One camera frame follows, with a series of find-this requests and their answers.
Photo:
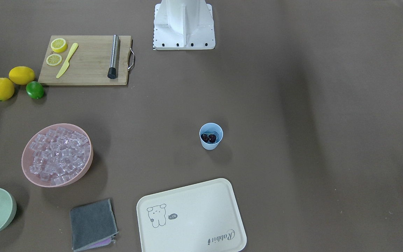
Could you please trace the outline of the dark red cherry pair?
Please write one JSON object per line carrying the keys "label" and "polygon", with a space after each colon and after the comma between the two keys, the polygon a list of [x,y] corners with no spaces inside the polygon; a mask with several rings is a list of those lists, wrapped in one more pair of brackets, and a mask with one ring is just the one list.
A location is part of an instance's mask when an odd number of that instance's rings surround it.
{"label": "dark red cherry pair", "polygon": [[214,133],[201,134],[200,138],[203,142],[206,142],[207,144],[214,144],[217,141],[217,135]]}

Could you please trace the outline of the light blue plastic cup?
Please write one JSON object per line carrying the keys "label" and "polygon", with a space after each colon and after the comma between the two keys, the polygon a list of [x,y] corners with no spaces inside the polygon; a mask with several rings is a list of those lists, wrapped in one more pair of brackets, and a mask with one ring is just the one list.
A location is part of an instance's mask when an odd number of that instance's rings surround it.
{"label": "light blue plastic cup", "polygon": [[221,126],[213,122],[204,124],[199,131],[200,143],[206,150],[215,149],[223,139],[223,136],[224,133]]}

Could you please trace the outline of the pink bowl of ice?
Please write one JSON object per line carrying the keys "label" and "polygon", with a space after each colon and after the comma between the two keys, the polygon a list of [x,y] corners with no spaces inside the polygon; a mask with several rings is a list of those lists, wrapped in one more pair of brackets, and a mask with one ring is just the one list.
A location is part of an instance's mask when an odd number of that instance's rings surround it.
{"label": "pink bowl of ice", "polygon": [[27,143],[21,157],[26,178],[44,188],[77,182],[89,170],[94,150],[88,134],[73,124],[54,124]]}

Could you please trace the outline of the cream rabbit tray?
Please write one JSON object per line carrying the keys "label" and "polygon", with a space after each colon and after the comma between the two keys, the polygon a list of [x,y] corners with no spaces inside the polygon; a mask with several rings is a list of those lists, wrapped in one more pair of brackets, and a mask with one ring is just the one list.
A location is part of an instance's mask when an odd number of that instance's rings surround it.
{"label": "cream rabbit tray", "polygon": [[225,178],[144,196],[136,213],[143,252],[240,252],[247,244]]}

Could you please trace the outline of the steel muddler black tip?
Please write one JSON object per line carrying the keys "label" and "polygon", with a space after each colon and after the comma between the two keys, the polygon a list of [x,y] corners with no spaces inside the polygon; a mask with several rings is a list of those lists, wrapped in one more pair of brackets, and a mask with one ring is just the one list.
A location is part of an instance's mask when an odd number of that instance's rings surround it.
{"label": "steel muddler black tip", "polygon": [[118,35],[115,34],[113,35],[110,65],[107,72],[107,77],[109,79],[118,78],[119,46],[120,46],[120,38]]}

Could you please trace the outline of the wooden cutting board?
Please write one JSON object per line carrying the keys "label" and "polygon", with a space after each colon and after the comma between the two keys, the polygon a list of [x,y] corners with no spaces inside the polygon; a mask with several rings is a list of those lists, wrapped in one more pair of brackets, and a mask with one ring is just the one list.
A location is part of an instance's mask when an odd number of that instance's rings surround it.
{"label": "wooden cutting board", "polygon": [[130,56],[131,36],[119,37],[119,58],[117,60],[117,78],[110,79],[107,73],[110,67],[113,35],[52,35],[50,41],[63,38],[67,42],[66,51],[60,53],[63,60],[73,43],[79,46],[69,61],[69,68],[59,78],[57,73],[62,67],[49,66],[44,60],[38,81],[44,85],[127,85],[129,67],[134,65],[134,56]]}

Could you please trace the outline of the grey folded cloth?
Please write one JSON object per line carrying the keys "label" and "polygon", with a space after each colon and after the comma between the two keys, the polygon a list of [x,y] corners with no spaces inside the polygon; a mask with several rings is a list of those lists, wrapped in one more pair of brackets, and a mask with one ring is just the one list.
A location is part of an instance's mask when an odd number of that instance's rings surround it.
{"label": "grey folded cloth", "polygon": [[69,216],[74,252],[109,245],[118,234],[111,199],[75,207]]}

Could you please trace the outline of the yellow plastic knife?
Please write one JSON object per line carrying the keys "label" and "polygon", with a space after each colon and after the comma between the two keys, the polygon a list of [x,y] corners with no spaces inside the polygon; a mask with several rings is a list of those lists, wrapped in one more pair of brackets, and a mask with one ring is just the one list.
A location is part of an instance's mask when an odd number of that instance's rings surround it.
{"label": "yellow plastic knife", "polygon": [[66,56],[66,59],[64,60],[64,62],[62,64],[62,67],[60,68],[59,72],[56,75],[56,78],[60,78],[66,72],[66,70],[69,68],[69,61],[72,58],[75,51],[77,50],[78,46],[79,46],[78,43],[72,44],[72,46]]}

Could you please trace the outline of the lemon slice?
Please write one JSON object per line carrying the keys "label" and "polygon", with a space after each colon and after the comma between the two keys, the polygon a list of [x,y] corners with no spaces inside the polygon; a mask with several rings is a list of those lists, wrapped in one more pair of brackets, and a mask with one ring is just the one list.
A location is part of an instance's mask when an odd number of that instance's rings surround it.
{"label": "lemon slice", "polygon": [[57,53],[50,54],[46,57],[45,62],[51,67],[58,66],[62,62],[62,56]]}
{"label": "lemon slice", "polygon": [[50,47],[55,53],[62,53],[66,51],[68,44],[64,38],[56,38],[50,43]]}

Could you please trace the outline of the green lime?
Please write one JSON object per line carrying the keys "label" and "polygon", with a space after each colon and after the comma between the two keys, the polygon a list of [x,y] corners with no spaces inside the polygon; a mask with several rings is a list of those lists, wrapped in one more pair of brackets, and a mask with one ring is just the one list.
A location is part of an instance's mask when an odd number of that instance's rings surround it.
{"label": "green lime", "polygon": [[32,99],[40,99],[44,96],[44,87],[40,82],[31,81],[26,85],[26,91]]}

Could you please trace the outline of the yellow lemon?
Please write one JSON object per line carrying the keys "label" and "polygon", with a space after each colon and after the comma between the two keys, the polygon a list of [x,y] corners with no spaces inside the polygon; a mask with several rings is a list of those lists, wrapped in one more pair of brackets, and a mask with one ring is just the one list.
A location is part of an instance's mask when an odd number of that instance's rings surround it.
{"label": "yellow lemon", "polygon": [[10,99],[15,93],[13,82],[9,78],[0,78],[0,102]]}
{"label": "yellow lemon", "polygon": [[17,66],[10,70],[9,79],[17,85],[27,85],[35,80],[35,72],[27,66]]}

